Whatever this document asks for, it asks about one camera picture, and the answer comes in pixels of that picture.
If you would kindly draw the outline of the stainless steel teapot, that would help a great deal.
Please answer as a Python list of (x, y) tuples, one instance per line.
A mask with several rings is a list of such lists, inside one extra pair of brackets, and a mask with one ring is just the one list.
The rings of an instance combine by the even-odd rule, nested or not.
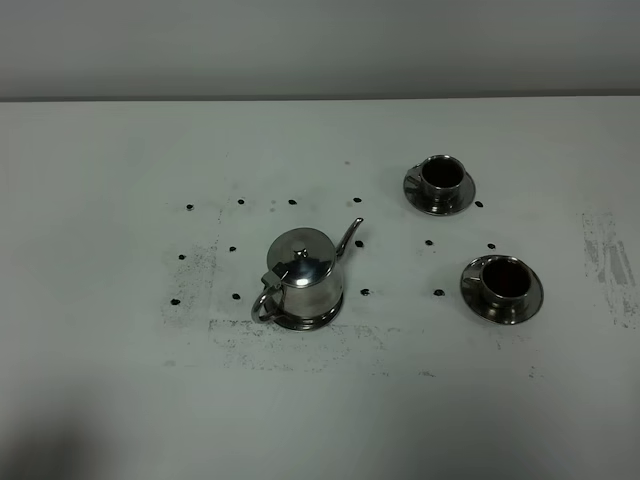
[(341, 258), (362, 223), (361, 217), (355, 219), (338, 244), (310, 227), (295, 228), (276, 238), (267, 253), (263, 291), (251, 309), (253, 321), (274, 323), (277, 311), (313, 318), (332, 309), (344, 297)]

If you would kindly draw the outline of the steel teapot saucer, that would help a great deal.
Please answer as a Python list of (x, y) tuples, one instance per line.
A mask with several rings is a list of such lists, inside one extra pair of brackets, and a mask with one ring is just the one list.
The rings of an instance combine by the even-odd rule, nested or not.
[(273, 322), (280, 327), (292, 331), (313, 331), (323, 328), (331, 323), (336, 316), (339, 315), (344, 303), (344, 297), (341, 297), (338, 303), (326, 313), (313, 317), (302, 318), (293, 315), (286, 315), (277, 311), (277, 315)]

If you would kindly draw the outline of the far stainless steel saucer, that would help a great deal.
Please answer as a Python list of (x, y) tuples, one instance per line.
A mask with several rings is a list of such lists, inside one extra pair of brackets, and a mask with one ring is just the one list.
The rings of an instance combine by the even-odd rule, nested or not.
[(433, 216), (451, 216), (466, 210), (475, 200), (476, 186), (469, 173), (451, 197), (437, 199), (422, 187), (419, 171), (421, 165), (410, 168), (403, 180), (403, 192), (409, 203), (417, 210)]

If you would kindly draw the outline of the stainless steel saucer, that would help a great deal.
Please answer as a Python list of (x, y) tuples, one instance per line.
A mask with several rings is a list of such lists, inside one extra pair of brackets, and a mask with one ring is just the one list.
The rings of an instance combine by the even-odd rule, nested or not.
[(403, 180), (403, 192), (409, 203), (417, 210), (433, 216), (451, 216), (466, 210), (475, 200), (476, 186), (469, 173), (451, 197), (437, 199), (422, 187), (419, 171), (421, 165), (410, 168)]
[(480, 298), (480, 295), (473, 287), (466, 287), (462, 284), (462, 280), (467, 273), (470, 272), (471, 266), (477, 262), (479, 258), (471, 261), (463, 270), (460, 277), (460, 290), (466, 305), (477, 315), (483, 319), (498, 325), (518, 325), (530, 320), (541, 309), (544, 302), (544, 289), (538, 275), (531, 269), (533, 273), (533, 287), (529, 293), (529, 299), (520, 305), (506, 308), (495, 308), (488, 305)]

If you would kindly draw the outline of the far stainless steel teacup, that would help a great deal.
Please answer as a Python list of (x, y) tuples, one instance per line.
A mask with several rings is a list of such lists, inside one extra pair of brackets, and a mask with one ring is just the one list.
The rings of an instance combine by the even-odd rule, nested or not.
[(433, 155), (411, 168), (405, 181), (425, 196), (451, 196), (467, 175), (463, 164), (445, 154)]

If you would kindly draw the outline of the stainless steel teacup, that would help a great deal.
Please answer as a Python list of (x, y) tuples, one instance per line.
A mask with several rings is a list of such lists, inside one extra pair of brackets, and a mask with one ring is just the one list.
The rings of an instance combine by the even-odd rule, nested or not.
[(506, 255), (481, 257), (462, 280), (488, 305), (506, 308), (524, 304), (533, 287), (533, 273), (520, 259)]
[(451, 196), (467, 175), (463, 164), (445, 154), (433, 155), (411, 168), (405, 181), (425, 196)]

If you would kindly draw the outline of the near stainless steel saucer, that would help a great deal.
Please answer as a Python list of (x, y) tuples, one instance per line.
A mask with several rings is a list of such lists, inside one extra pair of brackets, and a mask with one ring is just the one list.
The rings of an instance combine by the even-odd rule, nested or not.
[(471, 261), (463, 270), (460, 277), (460, 290), (466, 305), (477, 315), (483, 319), (498, 325), (518, 325), (530, 320), (541, 309), (544, 302), (544, 289), (538, 275), (531, 269), (533, 273), (533, 287), (529, 293), (529, 299), (520, 305), (506, 308), (495, 308), (488, 305), (480, 298), (480, 295), (473, 287), (466, 287), (462, 284), (462, 280), (467, 273), (470, 272), (471, 266), (477, 262), (479, 258)]

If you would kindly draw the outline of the near stainless steel teacup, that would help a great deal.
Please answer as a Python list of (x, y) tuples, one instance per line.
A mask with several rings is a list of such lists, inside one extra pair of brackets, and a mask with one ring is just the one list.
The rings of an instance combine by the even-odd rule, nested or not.
[(506, 308), (524, 304), (533, 287), (533, 273), (520, 259), (506, 255), (481, 257), (462, 280), (488, 305)]

